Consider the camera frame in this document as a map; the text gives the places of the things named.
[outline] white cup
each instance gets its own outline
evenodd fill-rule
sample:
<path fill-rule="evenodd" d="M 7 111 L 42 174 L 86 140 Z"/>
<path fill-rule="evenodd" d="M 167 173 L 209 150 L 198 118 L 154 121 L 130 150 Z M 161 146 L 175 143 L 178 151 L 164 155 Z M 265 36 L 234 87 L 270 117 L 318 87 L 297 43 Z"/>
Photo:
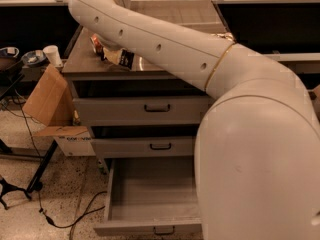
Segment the white cup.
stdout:
<path fill-rule="evenodd" d="M 43 48 L 43 52 L 47 56 L 49 62 L 56 68 L 63 67 L 62 60 L 60 58 L 58 47 L 55 45 L 49 45 Z"/>

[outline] terrazzo floor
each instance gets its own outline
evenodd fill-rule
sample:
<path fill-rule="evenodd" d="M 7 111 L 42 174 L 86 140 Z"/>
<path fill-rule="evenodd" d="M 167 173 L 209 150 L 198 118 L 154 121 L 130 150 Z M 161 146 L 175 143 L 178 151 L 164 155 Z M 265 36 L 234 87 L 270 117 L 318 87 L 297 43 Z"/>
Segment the terrazzo floor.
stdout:
<path fill-rule="evenodd" d="M 0 139 L 10 147 L 33 148 L 31 138 L 24 118 L 18 105 L 9 101 L 9 111 L 0 110 Z M 32 132 L 44 126 L 28 119 Z M 40 150 L 46 150 L 52 142 L 51 137 L 34 137 L 35 145 Z M 27 188 L 39 161 L 3 158 L 0 156 L 0 174 L 7 182 Z M 54 153 L 41 182 L 40 191 L 42 207 L 47 211 L 56 225 L 71 224 L 86 209 L 95 194 L 107 189 L 108 175 L 99 171 L 95 157 L 67 157 L 59 148 Z M 102 221 L 103 210 L 84 217 L 76 224 L 70 237 L 70 228 L 59 229 L 49 225 L 43 214 L 39 213 L 39 192 L 31 193 L 32 200 L 26 199 L 22 192 L 10 192 L 4 196 L 9 206 L 5 210 L 0 205 L 0 240 L 133 240 L 133 239 L 175 239 L 175 240 L 201 240 L 202 234 L 174 234 L 159 237 L 146 236 L 113 236 L 100 237 L 93 227 Z M 105 194 L 98 196 L 91 209 L 104 205 Z"/>

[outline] cable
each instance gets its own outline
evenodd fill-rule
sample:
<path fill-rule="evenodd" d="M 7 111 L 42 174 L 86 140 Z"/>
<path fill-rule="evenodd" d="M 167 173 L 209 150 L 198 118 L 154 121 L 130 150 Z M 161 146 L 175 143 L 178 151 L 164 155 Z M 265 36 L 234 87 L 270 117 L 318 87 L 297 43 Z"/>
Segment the cable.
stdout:
<path fill-rule="evenodd" d="M 25 113 L 24 113 L 24 111 L 23 111 L 23 109 L 22 109 L 22 104 L 20 103 L 19 96 L 17 96 L 17 98 L 18 98 L 19 106 L 20 106 L 20 109 L 21 109 L 21 112 L 22 112 L 24 121 L 25 121 L 26 126 L 27 126 L 28 131 L 29 131 L 29 135 L 30 135 L 30 139 L 31 139 L 32 145 L 33 145 L 34 149 L 36 150 L 38 156 L 41 157 L 40 152 L 39 152 L 38 148 L 36 147 L 36 144 L 34 143 L 33 136 L 32 136 L 32 132 L 31 132 L 31 130 L 30 130 L 27 117 L 26 117 L 26 115 L 25 115 Z"/>
<path fill-rule="evenodd" d="M 3 105 L 3 108 L 4 108 L 5 110 L 7 110 L 9 113 L 11 113 L 12 115 L 16 116 L 16 117 L 24 118 L 24 116 L 20 116 L 20 115 L 17 115 L 17 114 L 15 114 L 15 113 L 13 113 L 10 109 L 8 109 L 7 105 Z M 36 123 L 36 124 L 41 124 L 41 123 L 37 122 L 37 121 L 36 121 L 33 117 L 31 117 L 31 116 L 26 116 L 25 118 L 31 119 L 31 120 L 32 120 L 34 123 Z"/>
<path fill-rule="evenodd" d="M 39 152 L 39 150 L 37 149 L 37 147 L 36 147 L 36 145 L 35 145 L 35 143 L 34 143 L 33 136 L 32 136 L 32 132 L 31 132 L 31 130 L 30 130 L 27 117 L 26 117 L 26 115 L 25 115 L 25 113 L 24 113 L 24 111 L 23 111 L 23 109 L 22 109 L 22 104 L 23 104 L 23 103 L 20 102 L 19 96 L 20 96 L 20 95 L 18 95 L 17 98 L 18 98 L 18 105 L 20 106 L 20 109 L 21 109 L 21 112 L 22 112 L 22 115 L 23 115 L 22 117 L 24 118 L 25 123 L 26 123 L 26 126 L 27 126 L 27 128 L 28 128 L 28 131 L 29 131 L 29 134 L 30 134 L 30 138 L 31 138 L 32 144 L 33 144 L 35 150 L 37 151 L 38 155 L 40 156 L 40 152 Z M 90 209 L 93 201 L 94 201 L 99 195 L 101 195 L 101 194 L 106 194 L 106 193 L 107 193 L 107 191 L 101 191 L 101 192 L 95 194 L 95 195 L 93 196 L 93 198 L 91 199 L 91 201 L 89 202 L 89 204 L 87 205 L 87 207 L 86 207 L 85 211 L 83 212 L 83 214 L 82 214 L 81 216 L 79 216 L 72 224 L 67 225 L 67 226 L 59 226 L 59 225 L 56 225 L 55 222 L 53 221 L 53 219 L 51 219 L 51 218 L 46 214 L 46 211 L 45 211 L 45 210 L 43 209 L 43 207 L 42 207 L 40 191 L 38 191 L 39 206 L 40 206 L 39 213 L 42 213 L 42 214 L 45 216 L 47 222 L 48 222 L 50 225 L 52 225 L 52 226 L 54 226 L 54 227 L 56 227 L 56 228 L 66 229 L 66 228 L 70 228 L 70 227 L 71 227 L 70 234 L 69 234 L 69 239 L 71 240 L 71 239 L 73 238 L 73 233 L 74 233 L 74 230 L 75 230 L 75 226 L 76 226 L 76 224 L 77 224 L 80 220 L 82 220 L 86 215 L 89 215 L 89 214 L 91 214 L 91 213 L 94 213 L 94 212 L 97 212 L 97 211 L 100 211 L 100 210 L 104 209 L 105 206 L 102 206 L 102 207 L 100 207 L 100 208 L 97 208 L 97 209 L 94 209 L 94 210 L 92 210 L 92 211 L 89 211 L 89 209 Z"/>
<path fill-rule="evenodd" d="M 16 93 L 16 94 L 18 95 L 18 97 L 20 97 L 23 101 L 22 101 L 22 102 L 20 102 L 20 101 L 19 101 L 19 102 L 16 102 L 15 99 L 14 99 L 14 97 L 13 97 L 13 95 L 11 95 L 11 99 L 12 99 L 12 102 L 13 102 L 14 104 L 20 105 L 20 104 L 25 104 L 25 103 L 27 102 L 27 100 L 18 93 L 17 89 L 15 89 L 15 93 Z"/>
<path fill-rule="evenodd" d="M 101 194 L 106 194 L 106 193 L 107 193 L 107 191 L 101 191 L 101 192 L 95 194 L 94 197 L 93 197 L 93 198 L 91 199 L 91 201 L 89 202 L 89 204 L 87 205 L 87 207 L 86 207 L 85 211 L 83 212 L 83 214 L 82 214 L 81 216 L 79 216 L 73 223 L 71 223 L 70 225 L 67 225 L 67 226 L 59 226 L 59 225 L 56 225 L 55 222 L 53 221 L 53 219 L 51 219 L 51 218 L 46 214 L 46 211 L 43 209 L 41 202 L 40 202 L 40 210 L 39 210 L 39 212 L 42 213 L 42 214 L 45 216 L 47 222 L 48 222 L 50 225 L 52 225 L 52 226 L 54 226 L 54 227 L 56 227 L 56 228 L 60 228 L 60 229 L 66 229 L 66 228 L 70 228 L 70 227 L 71 227 L 71 231 L 73 231 L 73 230 L 74 230 L 73 227 L 74 227 L 80 220 L 82 220 L 85 216 L 87 216 L 87 215 L 89 215 L 89 214 L 91 214 L 91 213 L 94 213 L 94 212 L 97 212 L 97 211 L 100 211 L 100 210 L 104 209 L 105 206 L 102 206 L 102 207 L 100 207 L 100 208 L 97 208 L 97 209 L 94 209 L 94 210 L 89 211 L 89 209 L 90 209 L 93 201 L 94 201 L 99 195 L 101 195 Z"/>

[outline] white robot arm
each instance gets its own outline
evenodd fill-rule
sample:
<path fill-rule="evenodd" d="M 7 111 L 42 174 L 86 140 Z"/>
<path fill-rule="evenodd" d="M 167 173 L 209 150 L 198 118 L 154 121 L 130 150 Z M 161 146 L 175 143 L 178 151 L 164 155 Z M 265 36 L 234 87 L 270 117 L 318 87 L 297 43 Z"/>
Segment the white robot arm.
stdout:
<path fill-rule="evenodd" d="M 320 239 L 320 129 L 307 90 L 244 46 L 130 11 L 70 0 L 72 16 L 217 99 L 199 127 L 196 185 L 206 240 Z"/>

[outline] box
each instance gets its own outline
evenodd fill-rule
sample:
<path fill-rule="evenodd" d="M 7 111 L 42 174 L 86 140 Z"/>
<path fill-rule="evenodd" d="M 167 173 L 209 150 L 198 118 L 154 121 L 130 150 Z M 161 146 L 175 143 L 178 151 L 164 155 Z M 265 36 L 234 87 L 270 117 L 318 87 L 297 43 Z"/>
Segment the box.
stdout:
<path fill-rule="evenodd" d="M 95 156 L 85 126 L 49 126 L 33 136 L 52 136 L 65 156 Z"/>
<path fill-rule="evenodd" d="M 23 106 L 23 111 L 47 126 L 33 136 L 52 136 L 66 156 L 94 156 L 85 126 L 71 126 L 75 111 L 67 81 L 49 65 Z"/>

